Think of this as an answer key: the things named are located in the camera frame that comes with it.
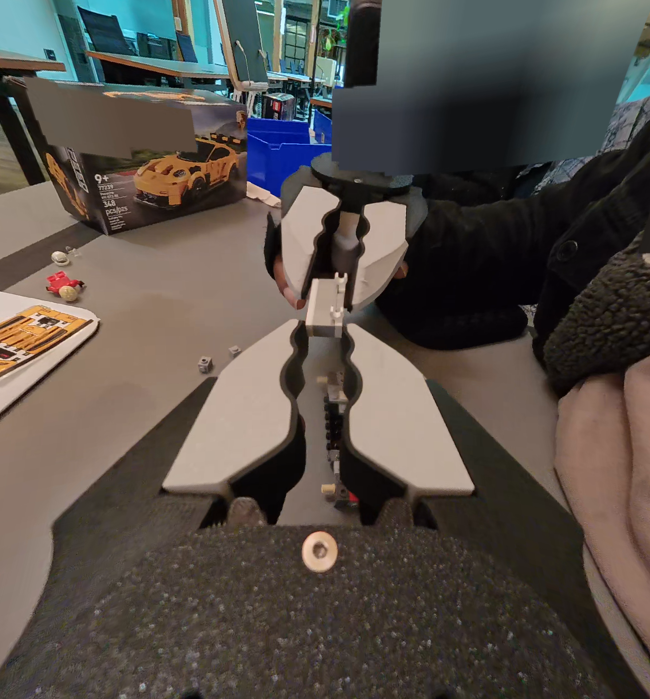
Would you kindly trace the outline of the orange sticker sheet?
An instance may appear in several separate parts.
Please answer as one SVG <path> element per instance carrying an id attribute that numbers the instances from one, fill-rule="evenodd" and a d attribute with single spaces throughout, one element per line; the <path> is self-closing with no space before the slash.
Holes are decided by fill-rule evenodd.
<path id="1" fill-rule="evenodd" d="M 0 321 L 0 379 L 66 343 L 92 319 L 34 305 Z"/>

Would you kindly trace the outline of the pale pink cloth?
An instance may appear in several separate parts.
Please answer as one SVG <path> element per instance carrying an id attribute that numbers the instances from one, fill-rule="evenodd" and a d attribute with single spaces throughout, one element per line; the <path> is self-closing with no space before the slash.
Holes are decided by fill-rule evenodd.
<path id="1" fill-rule="evenodd" d="M 586 546 L 650 654 L 650 356 L 560 400 L 555 469 Z"/>

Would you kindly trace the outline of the toy car box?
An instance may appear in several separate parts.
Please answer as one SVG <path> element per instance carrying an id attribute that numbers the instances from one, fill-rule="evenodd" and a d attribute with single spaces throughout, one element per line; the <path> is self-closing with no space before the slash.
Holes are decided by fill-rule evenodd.
<path id="1" fill-rule="evenodd" d="M 108 236 L 246 196 L 245 105 L 207 90 L 10 83 L 62 206 Z"/>

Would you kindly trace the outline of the wooden side table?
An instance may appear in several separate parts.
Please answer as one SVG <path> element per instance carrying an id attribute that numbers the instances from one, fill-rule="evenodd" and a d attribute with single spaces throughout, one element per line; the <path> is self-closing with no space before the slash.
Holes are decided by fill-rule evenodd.
<path id="1" fill-rule="evenodd" d="M 38 72 L 64 72 L 63 63 L 0 50 L 0 126 L 29 185 L 44 182 L 44 175 L 19 117 L 12 107 L 5 79 L 35 77 Z"/>

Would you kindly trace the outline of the white paper scrap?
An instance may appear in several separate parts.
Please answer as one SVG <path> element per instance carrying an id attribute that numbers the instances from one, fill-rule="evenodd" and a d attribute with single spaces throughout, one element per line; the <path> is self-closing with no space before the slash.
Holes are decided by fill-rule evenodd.
<path id="1" fill-rule="evenodd" d="M 246 197 L 255 201 L 260 201 L 271 208 L 281 208 L 281 199 L 279 197 L 250 181 L 246 183 Z"/>

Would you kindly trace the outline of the person's right hand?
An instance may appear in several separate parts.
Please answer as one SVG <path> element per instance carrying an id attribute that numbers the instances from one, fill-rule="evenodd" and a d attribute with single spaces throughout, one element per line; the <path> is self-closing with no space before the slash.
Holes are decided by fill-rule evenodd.
<path id="1" fill-rule="evenodd" d="M 409 266 L 405 261 L 402 261 L 392 276 L 393 280 L 401 280 L 407 277 Z M 295 310 L 301 310 L 306 305 L 306 301 L 303 299 L 297 299 L 293 290 L 290 289 L 284 273 L 283 260 L 280 254 L 278 254 L 274 261 L 273 266 L 274 280 L 277 284 L 280 294 L 285 298 L 289 305 Z"/>

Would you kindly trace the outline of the plaid cloth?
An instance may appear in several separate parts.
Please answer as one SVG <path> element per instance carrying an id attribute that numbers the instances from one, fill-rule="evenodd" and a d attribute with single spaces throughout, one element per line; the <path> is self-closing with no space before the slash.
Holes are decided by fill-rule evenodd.
<path id="1" fill-rule="evenodd" d="M 625 150 L 637 133 L 650 120 L 650 95 L 643 99 L 617 105 L 611 115 L 604 140 L 594 155 L 554 162 L 537 183 L 532 194 L 537 194 L 550 185 L 569 181 L 576 172 L 597 156 Z"/>

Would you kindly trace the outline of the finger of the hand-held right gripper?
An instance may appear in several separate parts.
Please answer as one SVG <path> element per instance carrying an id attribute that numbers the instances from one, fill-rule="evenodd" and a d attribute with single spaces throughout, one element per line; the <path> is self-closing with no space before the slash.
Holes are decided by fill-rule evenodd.
<path id="1" fill-rule="evenodd" d="M 372 303 L 398 271 L 408 249 L 406 207 L 383 201 L 361 213 L 342 213 L 342 273 L 347 274 L 345 306 Z"/>
<path id="2" fill-rule="evenodd" d="M 280 223 L 281 255 L 287 283 L 297 299 L 307 301 L 312 280 L 332 278 L 334 232 L 340 200 L 325 189 L 303 187 Z"/>

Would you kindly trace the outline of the long wooden table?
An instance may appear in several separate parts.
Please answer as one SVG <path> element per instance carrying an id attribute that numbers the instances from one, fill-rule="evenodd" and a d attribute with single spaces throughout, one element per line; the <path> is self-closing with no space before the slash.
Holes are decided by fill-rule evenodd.
<path id="1" fill-rule="evenodd" d="M 101 63 L 102 81 L 108 84 L 154 84 L 159 87 L 162 85 L 163 78 L 166 78 L 169 79 L 171 87 L 188 89 L 199 87 L 220 90 L 218 82 L 225 86 L 227 81 L 231 81 L 225 66 L 202 66 L 191 62 L 120 55 L 95 50 L 87 50 L 86 54 L 89 58 L 97 59 Z"/>

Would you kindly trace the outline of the light grey brick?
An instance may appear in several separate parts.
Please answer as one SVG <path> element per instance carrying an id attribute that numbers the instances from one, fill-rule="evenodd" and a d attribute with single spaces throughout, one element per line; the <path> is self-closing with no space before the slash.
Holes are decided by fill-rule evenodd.
<path id="1" fill-rule="evenodd" d="M 342 337 L 347 282 L 346 273 L 312 280 L 305 317 L 309 337 Z"/>

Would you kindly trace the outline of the black fleece jacket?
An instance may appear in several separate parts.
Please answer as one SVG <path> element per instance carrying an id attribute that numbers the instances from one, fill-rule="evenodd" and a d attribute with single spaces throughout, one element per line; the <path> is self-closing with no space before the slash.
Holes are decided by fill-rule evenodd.
<path id="1" fill-rule="evenodd" d="M 547 337 L 544 370 L 557 396 L 650 356 L 650 264 L 639 251 L 643 234 L 609 259 Z"/>

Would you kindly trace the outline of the black office chair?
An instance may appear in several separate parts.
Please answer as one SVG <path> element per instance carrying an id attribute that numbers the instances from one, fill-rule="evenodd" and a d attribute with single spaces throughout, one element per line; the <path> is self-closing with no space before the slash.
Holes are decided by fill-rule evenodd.
<path id="1" fill-rule="evenodd" d="M 115 15 L 103 15 L 77 6 L 79 15 L 84 22 L 93 49 L 115 55 L 137 56 L 132 43 L 129 43 Z"/>

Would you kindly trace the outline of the toy car chassis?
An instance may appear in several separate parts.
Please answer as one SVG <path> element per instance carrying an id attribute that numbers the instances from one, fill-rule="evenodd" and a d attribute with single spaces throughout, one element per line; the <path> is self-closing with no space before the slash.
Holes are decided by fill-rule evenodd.
<path id="1" fill-rule="evenodd" d="M 340 510 L 354 509 L 359 505 L 358 498 L 344 485 L 340 469 L 340 451 L 344 413 L 348 399 L 344 393 L 344 372 L 331 371 L 318 377 L 318 385 L 323 389 L 324 426 L 326 431 L 326 456 L 332 471 L 332 483 L 321 486 L 321 493 Z"/>

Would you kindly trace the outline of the white instruction booklet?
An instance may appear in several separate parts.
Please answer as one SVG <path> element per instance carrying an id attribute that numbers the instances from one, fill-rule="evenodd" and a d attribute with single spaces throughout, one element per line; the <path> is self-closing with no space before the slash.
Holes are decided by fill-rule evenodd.
<path id="1" fill-rule="evenodd" d="M 70 354 L 89 340 L 100 326 L 100 319 L 93 312 L 62 303 L 46 303 L 38 299 L 18 296 L 0 291 L 0 321 L 6 320 L 35 305 L 56 310 L 65 310 L 71 315 L 92 319 L 93 324 L 71 337 L 66 343 L 58 345 L 49 353 L 36 358 L 33 362 L 16 369 L 0 379 L 0 414 L 11 407 L 19 398 L 34 387 L 40 380 L 53 371 Z"/>

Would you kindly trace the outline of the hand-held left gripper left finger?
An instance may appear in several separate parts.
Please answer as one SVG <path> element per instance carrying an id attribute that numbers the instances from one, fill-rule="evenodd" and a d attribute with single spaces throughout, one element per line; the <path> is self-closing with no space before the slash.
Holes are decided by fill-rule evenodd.
<path id="1" fill-rule="evenodd" d="M 216 378 L 162 487 L 170 494 L 236 496 L 295 441 L 309 336 L 290 319 L 238 355 Z"/>

